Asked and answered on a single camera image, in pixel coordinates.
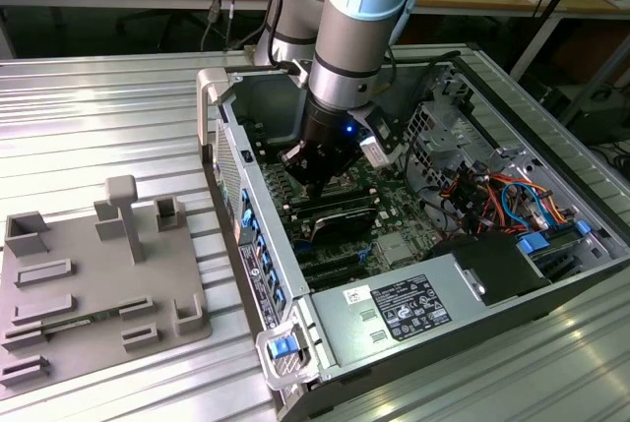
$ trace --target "barcode label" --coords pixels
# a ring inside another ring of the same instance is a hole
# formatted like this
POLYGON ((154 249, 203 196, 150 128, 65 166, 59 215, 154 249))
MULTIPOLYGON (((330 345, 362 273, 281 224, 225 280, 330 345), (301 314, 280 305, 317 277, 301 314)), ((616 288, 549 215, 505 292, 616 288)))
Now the barcode label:
POLYGON ((370 294, 370 286, 365 284, 363 286, 354 287, 353 289, 347 289, 344 291, 344 297, 348 305, 370 299, 372 297, 370 294))

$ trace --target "wire bundle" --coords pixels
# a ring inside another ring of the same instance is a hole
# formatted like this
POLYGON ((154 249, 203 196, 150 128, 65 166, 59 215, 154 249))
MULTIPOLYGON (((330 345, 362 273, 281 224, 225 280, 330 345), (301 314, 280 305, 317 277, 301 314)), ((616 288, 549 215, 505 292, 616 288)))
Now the wire bundle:
POLYGON ((492 173, 484 176, 485 182, 474 180, 474 174, 460 172, 458 177, 446 189, 440 191, 443 201, 450 200, 454 205, 469 204, 465 207, 462 224, 476 227, 476 233, 500 230, 505 233, 522 233, 532 230, 532 226, 518 215, 518 208, 523 195, 528 195, 535 202, 540 215, 549 227, 567 223, 551 192, 525 178, 513 178, 505 174, 492 173))
POLYGON ((531 228, 527 224, 527 222, 524 219, 518 217, 514 211, 510 210, 510 207, 508 205, 509 190, 511 187, 515 187, 517 189, 517 195, 518 189, 521 188, 522 190, 529 193, 530 196, 532 196, 536 205, 538 206, 540 214, 549 226, 557 226, 567 223, 566 218, 564 218, 557 205, 553 201, 551 193, 544 189, 542 186, 538 186, 538 184, 535 184, 525 178, 512 178, 504 174, 491 174, 490 179, 501 182, 505 185, 503 187, 503 191, 501 192, 501 204, 503 206, 503 209, 511 218, 524 225, 528 231, 530 231, 531 228))

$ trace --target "metal bracket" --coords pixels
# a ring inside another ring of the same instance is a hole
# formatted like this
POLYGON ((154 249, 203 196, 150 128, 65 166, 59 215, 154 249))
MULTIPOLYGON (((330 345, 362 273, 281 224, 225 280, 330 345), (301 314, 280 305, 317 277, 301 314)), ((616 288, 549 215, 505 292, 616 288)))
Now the metal bracket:
POLYGON ((298 88, 306 89, 313 62, 311 60, 292 60, 291 63, 297 68, 298 74, 289 75, 289 77, 298 88))
POLYGON ((208 144, 208 107, 231 95, 231 81, 224 68, 207 68, 197 74, 197 135, 199 144, 208 144))
POLYGON ((282 324, 273 329, 262 331, 256 336, 256 351, 258 351, 258 357, 263 366, 265 381, 267 386, 273 391, 280 391, 292 385, 308 383, 319 376, 318 362, 312 351, 309 351, 309 359, 305 366, 285 375, 278 374, 274 360, 272 360, 267 348, 271 341, 289 335, 297 337, 300 347, 305 343, 305 339, 301 336, 299 321, 294 313, 282 324))

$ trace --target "motherboard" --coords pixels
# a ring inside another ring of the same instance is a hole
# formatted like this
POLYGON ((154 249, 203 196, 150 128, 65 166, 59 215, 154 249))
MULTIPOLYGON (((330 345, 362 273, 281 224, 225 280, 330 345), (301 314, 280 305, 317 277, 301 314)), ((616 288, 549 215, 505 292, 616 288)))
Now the motherboard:
POLYGON ((443 236, 394 169, 363 158, 311 200, 280 163, 260 166, 314 290, 417 263, 443 236))

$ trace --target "handle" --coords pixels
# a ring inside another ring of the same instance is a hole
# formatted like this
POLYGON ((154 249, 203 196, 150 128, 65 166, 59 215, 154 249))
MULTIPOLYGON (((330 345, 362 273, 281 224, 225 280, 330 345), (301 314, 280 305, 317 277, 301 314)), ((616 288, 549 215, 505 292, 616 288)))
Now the handle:
POLYGON ((256 336, 256 351, 258 351, 258 357, 263 366, 263 374, 267 381, 267 386, 273 391, 280 391, 286 387, 292 385, 300 385, 315 380, 319 375, 317 367, 317 361, 312 355, 308 355, 306 358, 306 365, 301 368, 297 368, 295 371, 286 373, 285 375, 279 375, 276 369, 275 360, 272 359, 268 345, 271 341, 284 336, 295 335, 298 341, 299 333, 301 329, 295 320, 289 319, 286 322, 278 325, 273 329, 262 331, 256 336))

